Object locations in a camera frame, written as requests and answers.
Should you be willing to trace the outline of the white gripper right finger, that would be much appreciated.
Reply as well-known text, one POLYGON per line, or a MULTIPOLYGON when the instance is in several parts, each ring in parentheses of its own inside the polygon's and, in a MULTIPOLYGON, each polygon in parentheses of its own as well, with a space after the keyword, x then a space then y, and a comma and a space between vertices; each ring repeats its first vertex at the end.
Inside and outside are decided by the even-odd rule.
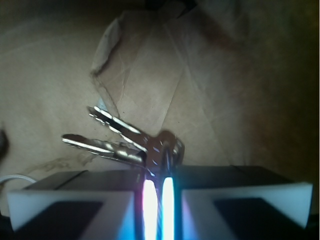
POLYGON ((165 240, 308 240, 313 185, 260 166, 179 166, 163 200, 165 240))

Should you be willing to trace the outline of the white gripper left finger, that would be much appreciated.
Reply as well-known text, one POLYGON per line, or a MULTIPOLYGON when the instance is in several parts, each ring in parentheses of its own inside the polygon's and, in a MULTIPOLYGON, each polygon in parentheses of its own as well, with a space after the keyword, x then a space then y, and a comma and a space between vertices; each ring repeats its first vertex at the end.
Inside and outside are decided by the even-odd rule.
POLYGON ((65 171, 8 193, 15 240, 154 240, 143 170, 65 171))

